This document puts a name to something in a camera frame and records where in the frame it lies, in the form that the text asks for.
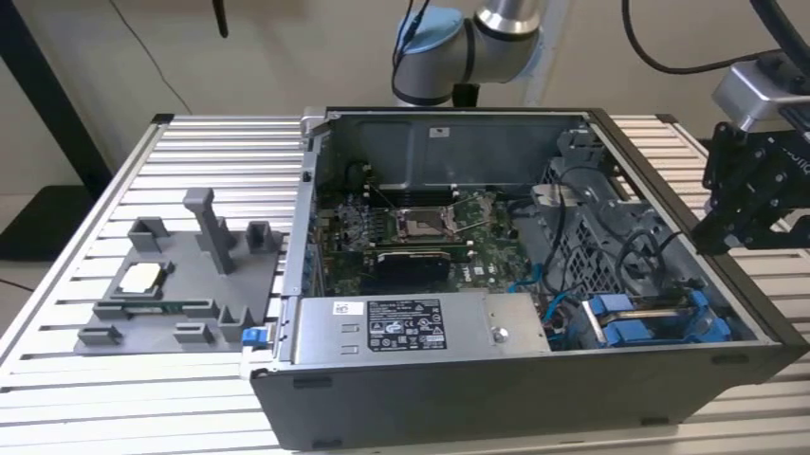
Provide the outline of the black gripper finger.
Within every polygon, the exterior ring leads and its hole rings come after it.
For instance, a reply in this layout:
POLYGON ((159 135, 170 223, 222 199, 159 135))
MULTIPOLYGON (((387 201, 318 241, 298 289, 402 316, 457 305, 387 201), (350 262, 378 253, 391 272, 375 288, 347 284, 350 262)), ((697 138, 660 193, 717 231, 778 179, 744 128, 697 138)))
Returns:
POLYGON ((748 134, 729 122, 717 124, 706 150, 702 185, 710 197, 692 239, 700 254, 726 254, 726 238, 737 240, 750 223, 754 203, 748 183, 761 159, 749 146, 748 134))
POLYGON ((809 209, 782 207, 780 200, 773 199, 760 205, 742 224, 737 234, 738 240, 748 249, 809 248, 809 209), (773 225, 785 216, 794 217, 788 230, 774 231, 773 225))

